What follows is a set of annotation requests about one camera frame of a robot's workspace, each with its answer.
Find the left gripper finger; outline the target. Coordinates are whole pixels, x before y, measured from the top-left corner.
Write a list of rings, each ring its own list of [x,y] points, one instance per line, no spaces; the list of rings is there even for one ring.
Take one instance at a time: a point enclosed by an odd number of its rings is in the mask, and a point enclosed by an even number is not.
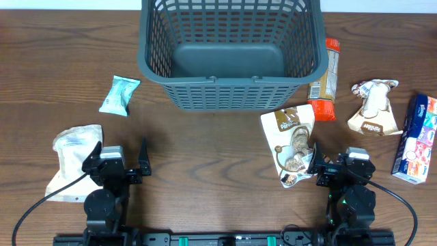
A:
[[[138,163],[139,163],[139,167],[141,169],[142,176],[151,176],[152,175],[150,160],[149,160],[149,157],[147,154],[146,139],[143,139],[143,141],[141,143],[141,148],[140,148],[139,157],[138,157]]]
[[[89,156],[83,161],[82,171],[92,173],[100,164],[100,153],[102,152],[102,142],[98,141]]]

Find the cookie pouch brown white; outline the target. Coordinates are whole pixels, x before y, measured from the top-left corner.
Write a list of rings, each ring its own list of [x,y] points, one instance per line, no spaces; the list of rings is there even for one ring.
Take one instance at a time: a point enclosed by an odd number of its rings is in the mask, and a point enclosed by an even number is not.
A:
[[[260,120],[283,187],[290,188],[311,178],[313,148],[308,141],[315,123],[313,107],[309,104],[288,107],[265,113]]]

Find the teal snack packet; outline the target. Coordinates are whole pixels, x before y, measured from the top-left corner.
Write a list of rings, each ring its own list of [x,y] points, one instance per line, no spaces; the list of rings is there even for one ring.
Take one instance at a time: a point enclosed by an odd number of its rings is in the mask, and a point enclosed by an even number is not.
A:
[[[140,83],[140,80],[114,75],[111,90],[107,94],[102,106],[99,108],[99,112],[112,113],[127,117],[128,103],[132,98],[133,92]]]

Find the orange cracker sleeve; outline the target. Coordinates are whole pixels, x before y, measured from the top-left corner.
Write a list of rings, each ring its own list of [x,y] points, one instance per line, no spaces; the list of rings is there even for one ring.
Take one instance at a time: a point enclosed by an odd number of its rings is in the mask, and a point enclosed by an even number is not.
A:
[[[335,121],[335,95],[338,81],[340,42],[334,38],[326,39],[328,67],[324,75],[309,84],[307,103],[312,105],[315,121]]]

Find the brown white snack pouch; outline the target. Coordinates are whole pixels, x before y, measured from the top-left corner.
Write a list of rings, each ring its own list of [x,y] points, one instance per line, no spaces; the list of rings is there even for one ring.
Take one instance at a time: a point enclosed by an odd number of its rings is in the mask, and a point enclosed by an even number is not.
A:
[[[399,81],[373,79],[352,86],[352,93],[363,101],[362,107],[348,120],[357,133],[369,136],[401,135],[393,115],[388,93]]]

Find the kleenex tissue multipack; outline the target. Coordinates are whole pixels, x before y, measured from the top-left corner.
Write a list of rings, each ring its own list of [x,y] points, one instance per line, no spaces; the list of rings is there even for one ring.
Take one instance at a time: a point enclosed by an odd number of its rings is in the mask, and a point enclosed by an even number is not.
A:
[[[409,104],[391,174],[414,185],[426,181],[436,136],[436,99],[417,94]]]

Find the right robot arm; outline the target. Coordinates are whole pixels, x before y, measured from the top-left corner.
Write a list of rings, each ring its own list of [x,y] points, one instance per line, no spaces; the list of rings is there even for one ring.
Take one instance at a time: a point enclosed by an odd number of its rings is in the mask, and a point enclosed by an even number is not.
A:
[[[329,189],[324,229],[311,237],[313,245],[375,245],[370,225],[375,220],[376,194],[367,188],[376,168],[362,148],[349,147],[336,162],[313,146],[309,173],[316,185]]]

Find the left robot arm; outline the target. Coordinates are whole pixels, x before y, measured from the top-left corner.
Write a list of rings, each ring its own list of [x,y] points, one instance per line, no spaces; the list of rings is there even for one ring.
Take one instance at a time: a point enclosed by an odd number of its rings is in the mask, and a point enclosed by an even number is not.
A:
[[[99,186],[85,199],[87,227],[84,245],[141,245],[138,229],[126,225],[130,186],[139,185],[152,169],[146,140],[142,141],[136,169],[127,169],[121,146],[98,142],[83,161],[82,170]]]

